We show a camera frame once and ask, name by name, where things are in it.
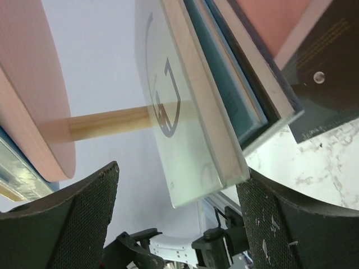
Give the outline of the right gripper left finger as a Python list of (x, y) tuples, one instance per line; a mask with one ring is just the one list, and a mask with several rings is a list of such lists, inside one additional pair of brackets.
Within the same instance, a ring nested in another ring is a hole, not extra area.
[(1, 268), (100, 268), (119, 178), (113, 161), (1, 214)]

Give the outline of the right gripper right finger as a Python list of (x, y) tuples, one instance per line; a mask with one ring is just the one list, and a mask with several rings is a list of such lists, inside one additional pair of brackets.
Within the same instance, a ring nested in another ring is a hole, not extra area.
[(255, 268), (358, 268), (358, 211), (252, 170), (236, 186)]

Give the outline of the blue 20000 Leagues book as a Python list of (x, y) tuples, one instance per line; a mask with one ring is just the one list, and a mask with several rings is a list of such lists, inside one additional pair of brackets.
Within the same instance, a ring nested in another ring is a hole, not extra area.
[(1, 195), (11, 201), (35, 201), (59, 190), (37, 172), (9, 135), (1, 129)]

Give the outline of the light blue thin book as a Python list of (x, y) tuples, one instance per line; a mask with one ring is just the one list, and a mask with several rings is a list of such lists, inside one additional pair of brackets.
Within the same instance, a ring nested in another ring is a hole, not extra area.
[(241, 146), (268, 123), (244, 72), (205, 1), (184, 1), (200, 46)]

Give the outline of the black Moon and Sixpence book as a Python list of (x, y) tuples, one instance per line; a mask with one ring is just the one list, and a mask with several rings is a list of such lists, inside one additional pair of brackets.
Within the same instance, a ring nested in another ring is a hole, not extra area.
[(305, 111), (297, 143), (358, 118), (358, 0), (332, 1), (283, 74)]

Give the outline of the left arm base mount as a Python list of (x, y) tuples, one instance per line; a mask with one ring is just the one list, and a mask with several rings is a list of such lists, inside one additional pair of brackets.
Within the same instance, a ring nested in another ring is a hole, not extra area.
[(208, 229), (192, 242), (200, 268), (230, 268), (233, 257), (250, 249), (244, 220), (229, 206), (221, 212), (214, 208), (218, 226)]

